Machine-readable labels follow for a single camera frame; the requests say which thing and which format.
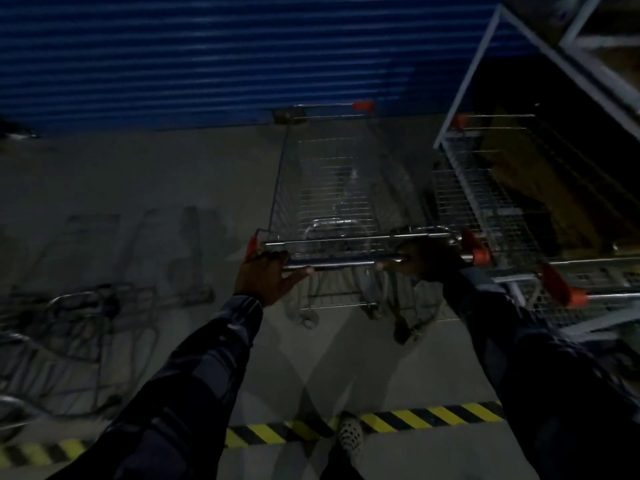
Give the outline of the white metal shelf rack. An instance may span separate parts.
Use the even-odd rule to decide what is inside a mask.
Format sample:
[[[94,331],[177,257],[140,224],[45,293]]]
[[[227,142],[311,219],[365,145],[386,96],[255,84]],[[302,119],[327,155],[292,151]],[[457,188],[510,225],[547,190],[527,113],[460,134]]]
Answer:
[[[490,113],[466,116],[459,108],[489,51],[497,28],[505,22],[562,72],[628,134],[606,129],[611,146],[640,156],[640,0],[506,0],[498,4],[446,113],[434,149],[448,149],[457,134],[478,136]]]

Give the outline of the brown cardboard box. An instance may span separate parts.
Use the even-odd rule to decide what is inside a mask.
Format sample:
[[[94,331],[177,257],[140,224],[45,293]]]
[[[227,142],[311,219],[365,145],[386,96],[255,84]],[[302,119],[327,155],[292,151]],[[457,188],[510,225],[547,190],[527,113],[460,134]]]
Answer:
[[[556,255],[640,255],[640,197],[535,117],[489,117],[482,140],[492,176],[548,215]]]

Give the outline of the person's left forearm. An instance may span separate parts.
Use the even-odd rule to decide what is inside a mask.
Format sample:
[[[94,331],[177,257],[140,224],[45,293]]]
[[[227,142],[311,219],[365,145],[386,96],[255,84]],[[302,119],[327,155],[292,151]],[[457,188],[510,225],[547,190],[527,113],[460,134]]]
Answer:
[[[47,480],[216,480],[263,314],[253,297],[229,298],[95,443]]]

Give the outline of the blue roller shutter door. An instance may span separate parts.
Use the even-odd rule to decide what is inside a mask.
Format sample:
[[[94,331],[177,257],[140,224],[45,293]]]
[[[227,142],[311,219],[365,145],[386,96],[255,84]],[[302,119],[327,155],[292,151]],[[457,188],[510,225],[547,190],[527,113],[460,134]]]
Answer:
[[[37,132],[442,112],[505,0],[0,0],[0,117]]]

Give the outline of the person's right forearm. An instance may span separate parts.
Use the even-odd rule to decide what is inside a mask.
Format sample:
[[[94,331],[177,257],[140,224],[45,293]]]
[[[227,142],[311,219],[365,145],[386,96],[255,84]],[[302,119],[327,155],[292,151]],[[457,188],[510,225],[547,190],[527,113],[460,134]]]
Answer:
[[[640,395],[475,267],[442,275],[540,480],[640,480]]]

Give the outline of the white dotted shoe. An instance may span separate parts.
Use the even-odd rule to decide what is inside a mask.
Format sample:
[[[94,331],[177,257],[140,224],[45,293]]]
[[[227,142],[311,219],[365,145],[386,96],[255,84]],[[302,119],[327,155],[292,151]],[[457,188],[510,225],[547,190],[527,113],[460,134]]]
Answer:
[[[364,444],[364,431],[356,415],[347,411],[340,414],[337,439],[350,464],[358,468]]]

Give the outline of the yellow black hazard tape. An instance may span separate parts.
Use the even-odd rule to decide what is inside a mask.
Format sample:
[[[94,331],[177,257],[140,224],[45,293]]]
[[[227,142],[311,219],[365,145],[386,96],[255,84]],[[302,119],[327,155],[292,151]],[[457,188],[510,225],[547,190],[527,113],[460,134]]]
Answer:
[[[364,413],[359,417],[366,434],[453,427],[505,421],[500,401],[451,404]],[[338,430],[338,417],[309,417],[281,422],[236,425],[227,428],[224,449],[289,443],[315,444],[330,439]],[[48,467],[69,463],[85,453],[94,438],[64,438],[46,442],[0,444],[0,471],[25,467]]]

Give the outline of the person's right hand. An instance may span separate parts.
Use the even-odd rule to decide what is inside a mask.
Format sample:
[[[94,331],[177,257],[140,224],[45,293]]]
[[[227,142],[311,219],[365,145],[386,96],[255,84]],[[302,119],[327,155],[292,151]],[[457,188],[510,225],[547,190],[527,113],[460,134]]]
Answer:
[[[425,282],[443,284],[445,290],[471,290],[472,286],[462,270],[468,263],[455,247],[442,239],[418,237],[400,244],[396,251],[414,251],[417,254],[417,275],[410,276]]]

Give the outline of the person's left hand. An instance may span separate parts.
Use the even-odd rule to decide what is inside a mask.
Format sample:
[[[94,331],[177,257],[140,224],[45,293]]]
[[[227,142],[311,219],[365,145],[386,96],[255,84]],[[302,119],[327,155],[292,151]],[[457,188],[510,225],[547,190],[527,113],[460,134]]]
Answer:
[[[282,291],[282,277],[290,254],[287,251],[260,251],[247,258],[239,268],[234,296],[255,299],[261,306],[276,304],[290,291]]]

